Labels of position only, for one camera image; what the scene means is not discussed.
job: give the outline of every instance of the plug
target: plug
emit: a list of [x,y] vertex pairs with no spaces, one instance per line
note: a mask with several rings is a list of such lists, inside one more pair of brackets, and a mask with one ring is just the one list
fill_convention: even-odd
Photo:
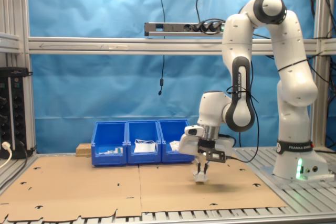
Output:
[[217,29],[218,29],[218,27],[222,24],[223,22],[216,22],[216,23],[212,23],[211,25],[210,25],[210,31],[213,31],[213,32],[215,32],[215,31],[217,31]]
[[193,25],[194,31],[199,31],[201,29],[201,26],[204,24],[204,21],[199,22],[197,25]]
[[208,31],[209,27],[212,26],[212,24],[214,23],[214,21],[211,21],[209,23],[204,23],[201,28],[203,31]]
[[12,150],[10,149],[10,143],[3,142],[1,146],[2,146],[3,149],[7,150],[9,153],[12,152]]
[[7,104],[7,99],[4,97],[0,97],[0,104],[5,105]]

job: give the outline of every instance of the green status light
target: green status light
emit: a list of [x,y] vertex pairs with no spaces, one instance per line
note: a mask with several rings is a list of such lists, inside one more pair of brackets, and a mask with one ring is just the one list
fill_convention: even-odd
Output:
[[297,170],[296,170],[296,179],[300,179],[301,166],[302,166],[302,158],[299,158],[298,167],[297,167]]

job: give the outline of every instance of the blue backdrop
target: blue backdrop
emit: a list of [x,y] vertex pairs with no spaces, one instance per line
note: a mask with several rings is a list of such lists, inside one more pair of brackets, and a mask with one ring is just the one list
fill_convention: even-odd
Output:
[[[201,20],[227,18],[249,0],[199,0]],[[167,22],[197,22],[196,0],[163,0]],[[309,0],[284,0],[295,11],[305,38],[313,36]],[[162,22],[160,0],[29,0],[31,36],[144,38],[145,22]],[[268,35],[265,29],[257,33]],[[220,56],[33,55],[37,150],[74,152],[90,142],[96,121],[187,118],[197,122],[203,92],[226,90],[230,75]],[[278,136],[274,61],[253,56],[253,95],[260,144]],[[222,133],[232,133],[223,126]],[[242,134],[256,145],[256,124]]]

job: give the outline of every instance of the wooden block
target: wooden block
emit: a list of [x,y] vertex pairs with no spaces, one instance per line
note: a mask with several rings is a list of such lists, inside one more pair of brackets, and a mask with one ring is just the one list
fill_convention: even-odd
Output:
[[91,157],[91,144],[79,144],[76,148],[76,157]]

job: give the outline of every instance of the black electrical panel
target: black electrical panel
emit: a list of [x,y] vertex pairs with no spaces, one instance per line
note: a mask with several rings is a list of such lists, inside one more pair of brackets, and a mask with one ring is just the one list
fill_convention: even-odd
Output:
[[[0,144],[9,142],[12,145],[12,125],[10,117],[8,77],[0,77]],[[8,158],[8,151],[1,149],[1,158]]]
[[[19,142],[27,148],[23,79],[28,75],[26,68],[0,68],[0,138],[1,143],[11,144],[13,158],[26,157]],[[0,158],[8,156],[8,151],[1,149]]]

